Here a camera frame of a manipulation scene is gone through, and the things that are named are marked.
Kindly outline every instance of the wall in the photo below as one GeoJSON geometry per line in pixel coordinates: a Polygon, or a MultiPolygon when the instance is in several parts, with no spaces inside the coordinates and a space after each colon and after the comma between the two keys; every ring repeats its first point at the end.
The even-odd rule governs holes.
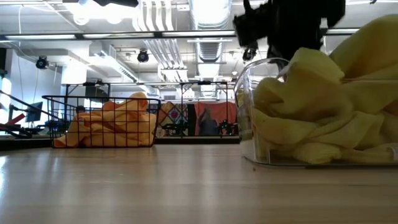
{"type": "MultiPolygon", "coordinates": [[[[9,60],[6,64],[6,70],[8,71],[7,77],[11,81],[11,95],[25,101],[28,104],[43,102],[43,110],[47,111],[47,100],[43,99],[43,95],[59,95],[61,90],[61,68],[55,68],[47,70],[39,70],[36,68],[35,63],[30,60],[26,60],[22,57],[18,57],[15,50],[7,50],[7,59],[9,60]]],[[[21,104],[11,100],[11,103],[21,108],[21,104]]],[[[13,117],[19,115],[20,111],[15,111],[13,117]]],[[[35,122],[35,125],[44,124],[48,120],[46,114],[41,115],[41,120],[35,122]]],[[[27,126],[23,119],[18,124],[27,126]]]]}

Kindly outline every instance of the monitor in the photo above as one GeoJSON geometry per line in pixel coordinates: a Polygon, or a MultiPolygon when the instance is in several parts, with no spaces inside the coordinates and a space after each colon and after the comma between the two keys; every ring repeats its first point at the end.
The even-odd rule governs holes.
{"type": "Polygon", "coordinates": [[[26,113],[26,120],[25,122],[34,122],[34,121],[40,121],[40,117],[42,115],[42,107],[43,107],[43,102],[38,102],[38,103],[32,103],[31,106],[39,109],[35,110],[32,107],[28,107],[27,113],[26,113]]]}

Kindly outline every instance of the ceiling duct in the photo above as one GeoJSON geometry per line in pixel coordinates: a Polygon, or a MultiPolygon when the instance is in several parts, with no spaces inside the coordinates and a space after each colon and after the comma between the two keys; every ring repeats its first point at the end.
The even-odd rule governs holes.
{"type": "MultiPolygon", "coordinates": [[[[191,18],[195,30],[223,30],[228,26],[232,0],[189,0],[191,18]]],[[[222,42],[196,43],[198,73],[202,78],[215,78],[220,70],[216,62],[221,58],[222,42]]],[[[213,96],[203,90],[203,96],[213,96]]]]}

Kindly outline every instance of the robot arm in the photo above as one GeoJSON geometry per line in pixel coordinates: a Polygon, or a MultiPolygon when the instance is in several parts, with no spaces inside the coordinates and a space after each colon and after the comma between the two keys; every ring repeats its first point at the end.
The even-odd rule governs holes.
{"type": "Polygon", "coordinates": [[[244,0],[245,14],[233,24],[239,44],[246,52],[257,50],[257,40],[267,37],[267,57],[290,60],[300,47],[319,50],[322,46],[321,19],[331,28],[345,14],[345,0],[268,0],[252,9],[244,0]]]}

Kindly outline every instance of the ceiling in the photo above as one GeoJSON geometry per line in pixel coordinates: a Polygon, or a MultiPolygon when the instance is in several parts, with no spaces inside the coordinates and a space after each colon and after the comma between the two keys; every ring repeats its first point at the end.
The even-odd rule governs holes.
{"type": "MultiPolygon", "coordinates": [[[[66,33],[66,32],[132,32],[131,19],[123,19],[119,24],[113,25],[108,23],[105,19],[92,19],[84,26],[78,26],[73,22],[73,14],[67,11],[60,11],[55,13],[46,5],[35,5],[31,8],[30,5],[22,7],[18,1],[16,5],[3,5],[4,0],[0,1],[0,32],[2,34],[18,34],[19,33],[19,18],[21,20],[22,34],[38,34],[38,33],[66,33]]],[[[259,4],[260,1],[252,1],[252,5],[259,4]]],[[[175,30],[190,30],[191,18],[190,12],[181,10],[188,6],[187,0],[172,1],[172,21],[175,30]]],[[[65,10],[62,4],[53,4],[52,7],[56,10],[65,10]]],[[[239,15],[244,12],[242,1],[233,1],[231,9],[232,21],[234,15],[239,15]]],[[[396,3],[381,3],[376,4],[353,4],[346,8],[346,15],[337,27],[361,27],[369,21],[386,15],[398,12],[398,4],[396,3]]],[[[233,29],[232,23],[228,24],[228,29],[233,29]]],[[[333,36],[326,38],[326,51],[333,50],[346,37],[333,36]]],[[[177,39],[180,53],[184,64],[188,69],[188,77],[194,78],[197,75],[197,56],[195,54],[195,46],[188,43],[187,39],[177,39]]],[[[46,42],[21,42],[22,49],[67,49],[75,54],[79,54],[82,47],[90,45],[91,41],[46,41],[46,42]]],[[[143,82],[158,82],[160,81],[158,72],[158,63],[152,55],[147,63],[139,63],[136,59],[139,49],[145,48],[143,40],[107,40],[102,41],[103,46],[112,45],[117,53],[117,59],[124,62],[125,66],[133,71],[140,81],[143,82]]],[[[242,49],[236,39],[232,42],[227,42],[223,47],[223,58],[221,60],[221,67],[219,76],[227,81],[233,76],[232,72],[238,73],[244,68],[245,64],[241,59],[242,49]]],[[[266,57],[267,43],[265,40],[259,41],[259,51],[255,60],[266,57]]],[[[106,69],[101,65],[96,65],[99,70],[89,73],[90,78],[117,78],[120,77],[114,70],[106,69]]]]}

